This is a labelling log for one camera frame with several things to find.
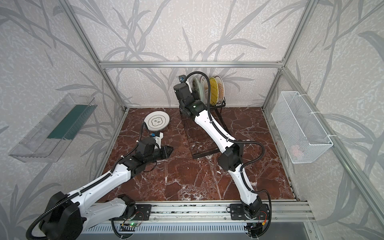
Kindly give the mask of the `white plate grey flower outline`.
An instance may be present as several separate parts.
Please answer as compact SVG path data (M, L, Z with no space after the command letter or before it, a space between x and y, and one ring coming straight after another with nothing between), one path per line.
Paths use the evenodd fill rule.
M161 131L169 125L170 116L166 112L155 111L148 114L145 117L144 122L146 123L149 131Z

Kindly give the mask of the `small white orange sunburst plate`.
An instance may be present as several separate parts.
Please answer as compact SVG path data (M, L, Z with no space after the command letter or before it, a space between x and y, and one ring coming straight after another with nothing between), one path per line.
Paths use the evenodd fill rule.
M219 90L217 105L221 105L225 97L225 86L224 86L223 79L220 76L215 76L215 79L218 84L218 90Z

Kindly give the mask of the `mint green flower plate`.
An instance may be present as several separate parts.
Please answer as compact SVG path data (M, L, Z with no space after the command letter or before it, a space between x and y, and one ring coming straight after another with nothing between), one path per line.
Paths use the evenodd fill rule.
M193 77L193 88L197 92L199 99L204 103L204 90L197 77Z

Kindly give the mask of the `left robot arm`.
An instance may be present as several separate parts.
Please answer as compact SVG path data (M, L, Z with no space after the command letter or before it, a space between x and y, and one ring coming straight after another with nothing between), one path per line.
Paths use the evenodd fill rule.
M28 240L36 240L33 230L38 227L43 240L75 240L85 230L109 219L127 216L134 205L122 195L99 206L95 202L114 188L145 171L147 165L168 159L174 148L162 145L163 134L155 132L139 138L136 146L116 161L105 174L68 194L53 195L43 214L26 231Z

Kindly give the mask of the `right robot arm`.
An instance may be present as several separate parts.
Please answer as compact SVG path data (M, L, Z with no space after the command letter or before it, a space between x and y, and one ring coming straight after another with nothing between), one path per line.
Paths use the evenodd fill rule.
M208 77L200 71L192 72L188 75L180 75L180 82L174 86L174 92L179 101L179 108L185 117L192 119L199 125L218 146L221 152L218 164L231 175L239 191L245 215L248 219L253 220L260 212L263 203L259 196L260 191L256 191L252 187L245 167L260 160L265 154L265 147L263 144L255 141L237 141L218 124L212 117L210 105L204 104L193 94L188 78L195 74L202 75L205 78ZM256 159L244 164L243 151L245 144L258 145L262 152Z

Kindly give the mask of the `yellow green woven plate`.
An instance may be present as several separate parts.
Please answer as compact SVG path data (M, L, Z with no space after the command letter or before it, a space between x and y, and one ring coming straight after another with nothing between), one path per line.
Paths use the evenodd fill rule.
M219 99L219 86L215 78L210 78L211 96L210 105L215 106Z

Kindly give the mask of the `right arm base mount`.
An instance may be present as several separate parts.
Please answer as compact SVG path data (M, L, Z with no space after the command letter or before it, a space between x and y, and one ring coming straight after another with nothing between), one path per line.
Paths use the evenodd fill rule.
M270 208L268 204L262 204L254 217L248 217L242 204L230 204L226 211L231 215L231 220L250 220L267 222L269 220Z

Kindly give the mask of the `large white orange sunburst plate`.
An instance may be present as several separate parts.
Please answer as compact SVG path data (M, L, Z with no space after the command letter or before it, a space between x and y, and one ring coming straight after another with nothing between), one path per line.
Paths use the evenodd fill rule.
M201 83L203 90L204 90L204 100L205 100L204 103L206 105L208 105L209 101L208 101L208 82L207 82L207 79L204 76L201 76L200 83Z

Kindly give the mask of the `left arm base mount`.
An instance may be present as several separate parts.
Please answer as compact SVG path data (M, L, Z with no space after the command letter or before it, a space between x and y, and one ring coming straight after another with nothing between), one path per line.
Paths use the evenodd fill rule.
M152 205L150 204L139 204L129 206L126 212L119 218L124 221L148 221L150 218Z

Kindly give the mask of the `white plate green lettered rim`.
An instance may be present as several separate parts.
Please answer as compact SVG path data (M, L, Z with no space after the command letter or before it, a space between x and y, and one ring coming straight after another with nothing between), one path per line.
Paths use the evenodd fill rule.
M190 91L190 93L192 94L192 93L193 93L193 90L194 90L194 88L193 88L193 80L192 80L192 78L188 78L188 79L187 79L187 85L189 86L189 91Z

